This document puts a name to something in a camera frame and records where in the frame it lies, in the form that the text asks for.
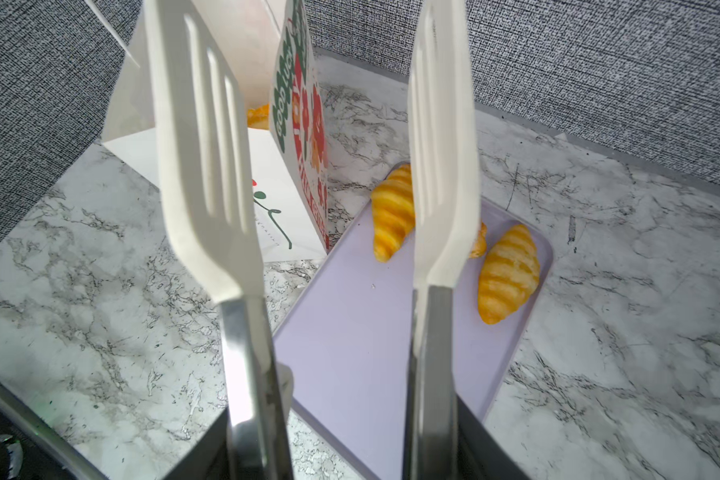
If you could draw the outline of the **striped long bread roll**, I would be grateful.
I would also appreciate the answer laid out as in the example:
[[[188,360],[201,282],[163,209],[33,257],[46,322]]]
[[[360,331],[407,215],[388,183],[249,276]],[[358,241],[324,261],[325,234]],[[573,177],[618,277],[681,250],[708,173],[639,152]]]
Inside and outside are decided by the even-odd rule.
[[[247,126],[251,129],[269,129],[270,105],[265,104],[247,110]]]

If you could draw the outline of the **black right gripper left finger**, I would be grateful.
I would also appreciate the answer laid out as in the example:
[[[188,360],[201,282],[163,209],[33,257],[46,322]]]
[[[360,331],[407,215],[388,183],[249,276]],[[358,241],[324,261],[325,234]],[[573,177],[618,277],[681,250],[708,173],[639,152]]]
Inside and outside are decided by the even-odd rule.
[[[225,409],[164,480],[229,480],[228,427],[228,410]]]

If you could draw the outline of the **white and metal tongs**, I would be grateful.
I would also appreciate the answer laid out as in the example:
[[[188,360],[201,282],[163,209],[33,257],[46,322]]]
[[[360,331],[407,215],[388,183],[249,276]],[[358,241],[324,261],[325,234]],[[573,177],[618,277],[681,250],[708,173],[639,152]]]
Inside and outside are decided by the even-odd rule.
[[[218,304],[230,479],[293,475],[242,93],[189,1],[144,4],[159,187],[170,244]],[[472,76],[461,1],[427,1],[408,94],[415,206],[414,308],[403,475],[454,479],[452,297],[480,224]]]

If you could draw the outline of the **white paper bag with rose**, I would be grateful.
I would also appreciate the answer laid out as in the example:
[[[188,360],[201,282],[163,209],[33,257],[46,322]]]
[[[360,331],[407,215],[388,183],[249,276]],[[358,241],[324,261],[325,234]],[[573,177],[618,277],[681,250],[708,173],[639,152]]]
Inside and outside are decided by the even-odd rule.
[[[241,88],[246,110],[270,105],[269,129],[248,127],[254,211],[267,262],[319,260],[330,248],[324,115],[301,1],[198,1]],[[158,184],[145,21],[139,18],[111,94],[102,144]]]

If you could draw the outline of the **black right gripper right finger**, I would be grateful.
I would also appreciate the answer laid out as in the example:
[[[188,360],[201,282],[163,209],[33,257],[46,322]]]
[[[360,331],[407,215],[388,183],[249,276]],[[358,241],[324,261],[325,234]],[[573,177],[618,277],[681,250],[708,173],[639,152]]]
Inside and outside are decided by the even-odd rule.
[[[458,479],[529,480],[528,475],[490,436],[482,423],[457,397]]]

